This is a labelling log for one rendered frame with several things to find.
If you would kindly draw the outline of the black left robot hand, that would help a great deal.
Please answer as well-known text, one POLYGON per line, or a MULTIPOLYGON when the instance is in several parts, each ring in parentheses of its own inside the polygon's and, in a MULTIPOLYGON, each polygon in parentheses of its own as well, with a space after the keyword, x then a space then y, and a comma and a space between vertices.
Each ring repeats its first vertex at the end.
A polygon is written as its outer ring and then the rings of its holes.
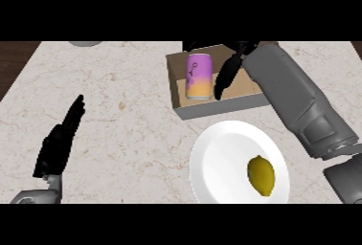
POLYGON ((33 176, 61 175, 67 167, 72 141, 84 114, 83 95, 78 95, 62 124, 58 124, 43 140, 33 176))

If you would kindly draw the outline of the white plate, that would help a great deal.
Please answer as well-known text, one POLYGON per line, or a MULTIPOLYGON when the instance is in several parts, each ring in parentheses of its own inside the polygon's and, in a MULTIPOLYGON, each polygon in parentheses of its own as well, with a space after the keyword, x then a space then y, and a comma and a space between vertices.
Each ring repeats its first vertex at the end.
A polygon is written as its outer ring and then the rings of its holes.
POLYGON ((287 203, 290 178, 279 148, 268 134, 251 124, 223 121, 201 133, 189 156, 189 180, 200 203, 287 203), (272 164, 276 182, 262 196, 247 178, 248 161, 262 156, 272 164))

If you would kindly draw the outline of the cardboard box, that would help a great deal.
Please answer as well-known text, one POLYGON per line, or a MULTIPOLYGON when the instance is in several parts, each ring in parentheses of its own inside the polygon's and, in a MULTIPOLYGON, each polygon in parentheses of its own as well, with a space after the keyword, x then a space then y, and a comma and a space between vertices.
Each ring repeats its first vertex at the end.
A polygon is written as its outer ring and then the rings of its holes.
POLYGON ((166 55, 171 104, 183 120, 235 112, 269 104, 259 85, 250 79, 247 71, 241 69, 231 85, 223 89, 220 99, 214 98, 214 85, 211 85, 211 98, 192 100, 186 97, 186 59, 189 52, 166 55))

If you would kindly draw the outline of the pink and orange can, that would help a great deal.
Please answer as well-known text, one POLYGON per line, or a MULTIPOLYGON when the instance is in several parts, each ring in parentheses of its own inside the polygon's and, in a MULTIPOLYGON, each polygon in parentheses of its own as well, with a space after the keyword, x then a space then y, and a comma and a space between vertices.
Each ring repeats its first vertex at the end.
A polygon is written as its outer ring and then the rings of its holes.
POLYGON ((208 54, 192 54, 186 58, 185 95, 189 100, 213 97, 213 58, 208 54))

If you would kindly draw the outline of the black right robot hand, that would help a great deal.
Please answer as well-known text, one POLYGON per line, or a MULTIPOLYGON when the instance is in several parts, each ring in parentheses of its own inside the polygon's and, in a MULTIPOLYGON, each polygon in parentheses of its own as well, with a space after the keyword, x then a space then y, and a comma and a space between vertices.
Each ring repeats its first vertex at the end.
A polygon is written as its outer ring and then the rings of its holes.
POLYGON ((235 54, 222 64, 216 81, 213 81, 213 98, 220 100, 223 90, 231 86, 235 76, 242 67, 244 56, 256 49, 259 41, 229 41, 225 46, 235 51, 235 54))

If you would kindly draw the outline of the grey round object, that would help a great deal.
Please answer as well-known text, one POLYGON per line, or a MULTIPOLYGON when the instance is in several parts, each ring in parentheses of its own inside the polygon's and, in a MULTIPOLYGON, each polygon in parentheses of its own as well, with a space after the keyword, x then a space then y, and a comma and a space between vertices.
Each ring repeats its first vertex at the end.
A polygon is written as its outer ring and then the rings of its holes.
POLYGON ((77 47, 93 47, 102 43, 102 41, 70 41, 77 47))

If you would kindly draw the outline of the yellow lemon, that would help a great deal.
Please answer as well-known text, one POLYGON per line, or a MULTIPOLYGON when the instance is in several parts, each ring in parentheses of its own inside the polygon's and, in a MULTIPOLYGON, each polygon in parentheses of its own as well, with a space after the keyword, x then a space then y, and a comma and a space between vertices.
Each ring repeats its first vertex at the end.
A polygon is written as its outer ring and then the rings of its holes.
POLYGON ((247 177, 259 194, 270 196, 276 182, 275 169, 270 162, 260 155, 248 161, 247 177))

